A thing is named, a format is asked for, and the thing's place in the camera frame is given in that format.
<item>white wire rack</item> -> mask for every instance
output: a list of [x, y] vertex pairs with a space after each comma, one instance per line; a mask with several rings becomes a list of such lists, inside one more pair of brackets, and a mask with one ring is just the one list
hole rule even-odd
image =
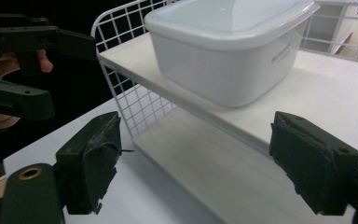
[[318, 2], [300, 47], [358, 62], [358, 0]]
[[[107, 10], [94, 22], [91, 35], [97, 53], [145, 34], [145, 15], [173, 0], [136, 0]], [[307, 21], [301, 49], [358, 61], [358, 1], [319, 1], [321, 8]], [[164, 117], [176, 105], [122, 76], [100, 61], [122, 117], [134, 137]]]
[[[97, 41], [97, 53], [145, 34], [145, 15], [172, 2], [175, 1], [137, 0], [101, 14], [91, 30]], [[100, 65], [132, 137], [175, 108], [167, 99], [134, 83], [103, 62]]]

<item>human hand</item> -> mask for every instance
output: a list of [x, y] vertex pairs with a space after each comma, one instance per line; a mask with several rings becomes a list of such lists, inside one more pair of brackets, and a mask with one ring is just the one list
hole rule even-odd
[[[46, 51], [44, 49], [38, 50], [37, 56], [39, 58], [42, 72], [50, 72], [53, 68], [53, 64], [48, 60]], [[0, 58], [0, 79], [17, 70], [20, 70], [20, 66], [16, 55], [14, 53], [2, 54], [2, 57]], [[0, 129], [5, 129], [14, 125], [19, 119], [20, 118], [0, 114]]]

